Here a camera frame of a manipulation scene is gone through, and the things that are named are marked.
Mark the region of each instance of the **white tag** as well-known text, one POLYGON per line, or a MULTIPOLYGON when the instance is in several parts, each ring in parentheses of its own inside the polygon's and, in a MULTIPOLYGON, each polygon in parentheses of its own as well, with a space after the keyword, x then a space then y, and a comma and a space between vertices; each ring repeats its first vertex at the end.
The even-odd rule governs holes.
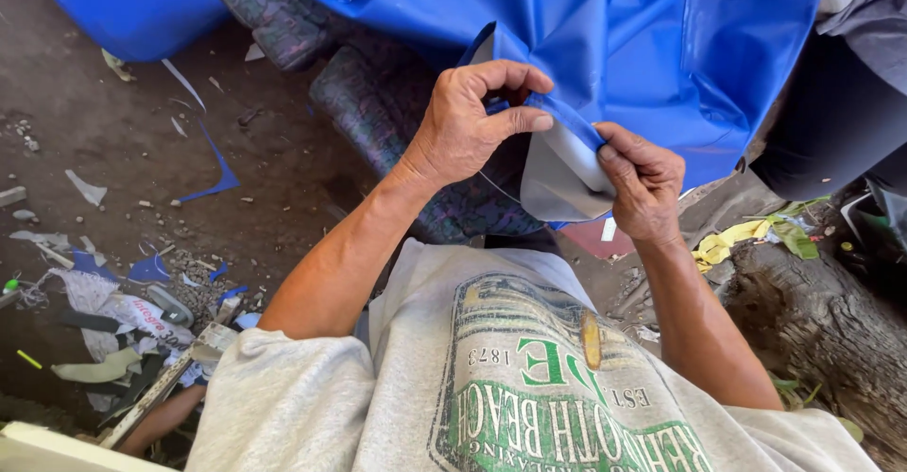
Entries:
POLYGON ((605 227, 601 230, 601 241, 614 240, 614 232, 618 231, 618 223, 614 222, 613 217, 605 219, 605 227))

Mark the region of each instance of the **tree bark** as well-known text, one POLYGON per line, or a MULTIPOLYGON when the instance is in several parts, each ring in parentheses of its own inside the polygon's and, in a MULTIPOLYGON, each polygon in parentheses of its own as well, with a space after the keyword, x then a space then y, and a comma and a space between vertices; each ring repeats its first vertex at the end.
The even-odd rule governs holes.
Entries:
POLYGON ((907 470, 907 318, 833 257, 802 260, 781 246, 734 255, 727 310, 782 378, 822 382, 817 400, 865 432, 882 470, 907 470))

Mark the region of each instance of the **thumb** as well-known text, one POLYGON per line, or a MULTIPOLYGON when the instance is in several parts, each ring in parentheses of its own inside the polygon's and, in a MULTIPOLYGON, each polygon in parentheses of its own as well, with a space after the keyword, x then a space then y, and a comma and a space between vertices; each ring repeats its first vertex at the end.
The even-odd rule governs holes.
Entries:
POLYGON ((602 170, 611 180, 611 184, 618 190, 618 194, 635 193, 640 189, 645 189, 636 172, 636 165, 610 144, 599 148, 597 158, 602 170))
POLYGON ((502 141, 523 131, 545 131, 554 126, 554 118, 548 112, 527 105, 510 107, 506 111, 485 116, 479 121, 486 136, 498 137, 502 141))

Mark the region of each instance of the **man's left hand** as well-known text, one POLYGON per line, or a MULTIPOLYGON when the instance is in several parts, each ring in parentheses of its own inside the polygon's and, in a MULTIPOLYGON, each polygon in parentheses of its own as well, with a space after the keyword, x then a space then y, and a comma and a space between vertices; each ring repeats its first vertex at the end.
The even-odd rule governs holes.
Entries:
POLYGON ((513 60, 489 60, 443 71, 422 126, 399 167, 440 189, 479 172, 511 135, 549 130, 554 125, 548 112, 529 106, 486 114, 482 97, 505 86, 522 93, 546 94, 554 83, 538 68, 513 60))

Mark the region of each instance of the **blue plastic container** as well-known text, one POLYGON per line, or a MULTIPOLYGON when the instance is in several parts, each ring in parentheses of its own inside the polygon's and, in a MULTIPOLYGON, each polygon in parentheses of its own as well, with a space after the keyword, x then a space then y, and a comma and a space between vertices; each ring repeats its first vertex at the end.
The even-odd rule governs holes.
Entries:
POLYGON ((221 0, 56 0, 121 60, 162 60, 230 16, 221 0))

